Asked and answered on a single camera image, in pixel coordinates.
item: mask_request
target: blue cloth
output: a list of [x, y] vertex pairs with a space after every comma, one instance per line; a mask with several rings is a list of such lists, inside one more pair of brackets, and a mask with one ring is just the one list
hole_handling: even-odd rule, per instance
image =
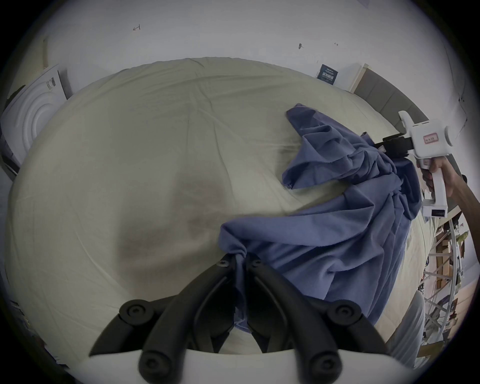
[[[390, 159], [368, 135], [353, 133], [337, 121], [302, 104], [287, 111], [302, 137], [300, 151], [282, 175], [290, 189], [345, 180], [345, 192], [286, 217], [241, 217], [222, 225], [220, 248], [247, 252], [283, 274], [304, 295], [356, 302], [375, 324], [405, 253], [411, 221], [421, 206], [414, 165]], [[237, 268], [243, 292], [243, 269]], [[243, 303], [236, 324], [247, 330]]]

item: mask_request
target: wrinkled sheet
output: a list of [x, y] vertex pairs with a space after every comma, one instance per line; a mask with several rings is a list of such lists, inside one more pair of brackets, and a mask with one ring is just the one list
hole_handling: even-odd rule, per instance
[[[49, 350], [72, 366], [131, 299], [175, 295], [217, 262], [220, 226], [288, 216], [348, 183], [288, 189], [302, 103], [376, 143], [395, 128], [365, 100], [257, 61], [198, 58], [121, 71], [75, 93], [35, 140], [10, 192], [5, 267]], [[418, 216], [387, 306], [395, 331], [423, 273], [435, 226]], [[224, 348], [258, 350], [238, 330]]]
[[[330, 180], [351, 184], [337, 198], [284, 217], [241, 217], [220, 231], [227, 253], [257, 254], [304, 295], [360, 305], [372, 324], [392, 291], [411, 221], [421, 207], [420, 184], [408, 159], [391, 160], [373, 142], [315, 109], [287, 111], [302, 137], [282, 175], [289, 189]], [[242, 268], [237, 288], [243, 291]], [[244, 311], [237, 326], [247, 330]]]

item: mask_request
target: upholstered headboard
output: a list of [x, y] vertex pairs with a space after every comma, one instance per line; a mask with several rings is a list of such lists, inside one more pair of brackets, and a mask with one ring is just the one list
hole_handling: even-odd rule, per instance
[[[350, 92], [370, 104], [373, 109], [380, 113], [401, 133], [405, 133], [405, 128], [400, 121], [399, 111], [407, 111], [415, 124], [428, 120], [428, 117], [420, 108], [395, 86], [372, 71], [367, 64], [359, 71]], [[448, 155], [447, 158], [455, 171], [461, 175], [453, 155]], [[452, 199], [447, 200], [448, 211], [450, 212], [457, 204]]]

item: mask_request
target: white bed sheet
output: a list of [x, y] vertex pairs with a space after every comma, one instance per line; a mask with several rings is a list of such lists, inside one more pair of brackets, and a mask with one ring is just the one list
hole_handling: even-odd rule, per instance
[[[286, 215], [343, 192], [338, 181], [297, 191], [279, 182], [300, 146], [285, 118], [296, 103], [374, 141], [396, 133], [355, 95], [240, 59], [144, 65], [68, 100], [13, 185], [6, 235], [12, 290], [54, 354], [72, 366], [124, 302], [177, 294], [222, 256], [223, 222]], [[420, 282], [434, 227], [412, 223], [376, 325], [385, 340]]]

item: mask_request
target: black mount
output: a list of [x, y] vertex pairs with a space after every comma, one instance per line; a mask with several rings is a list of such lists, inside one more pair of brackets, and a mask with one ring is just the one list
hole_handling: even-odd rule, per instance
[[[185, 349], [218, 353], [233, 328], [236, 267], [235, 256], [227, 254], [177, 296], [126, 302], [89, 356], [141, 349], [138, 369], [147, 382], [177, 383]], [[295, 349], [303, 382], [334, 382], [342, 370], [338, 349], [388, 354], [357, 304], [304, 296], [251, 253], [245, 293], [248, 326], [260, 349]]]
[[403, 133], [397, 133], [384, 137], [383, 141], [375, 144], [374, 147], [380, 148], [383, 145], [386, 155], [390, 158], [407, 157], [408, 151], [413, 149], [413, 142], [411, 137], [403, 135]]

